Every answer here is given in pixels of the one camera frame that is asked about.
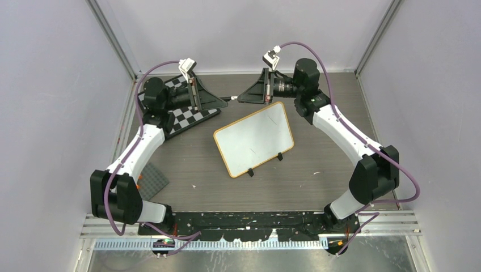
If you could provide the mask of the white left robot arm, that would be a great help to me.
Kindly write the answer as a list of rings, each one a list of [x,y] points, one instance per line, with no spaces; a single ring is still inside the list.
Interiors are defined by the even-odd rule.
[[[210,113],[228,105],[189,72],[168,82],[159,77],[144,79],[137,99],[140,126],[123,153],[105,170],[95,170],[90,177],[91,211],[97,218],[111,223],[149,222],[161,235],[173,230],[171,207],[144,200],[138,189],[141,172],[153,153],[165,142],[178,124],[176,111],[191,109]]]

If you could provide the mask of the yellow framed whiteboard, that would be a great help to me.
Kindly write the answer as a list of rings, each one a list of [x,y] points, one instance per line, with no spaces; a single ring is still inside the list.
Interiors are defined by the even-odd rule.
[[[231,178],[274,159],[294,147],[294,138],[282,102],[278,101],[230,123],[213,133]]]

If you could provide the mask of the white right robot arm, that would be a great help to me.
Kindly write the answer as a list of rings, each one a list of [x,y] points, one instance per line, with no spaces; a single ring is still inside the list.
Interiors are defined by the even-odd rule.
[[[399,169],[394,165],[399,152],[394,146],[383,147],[371,140],[343,117],[319,88],[319,77],[317,63],[309,58],[296,62],[292,76],[264,68],[237,100],[269,104],[274,97],[292,98],[297,113],[326,133],[354,163],[347,191],[328,204],[320,216],[322,229],[335,233],[356,211],[399,186]]]

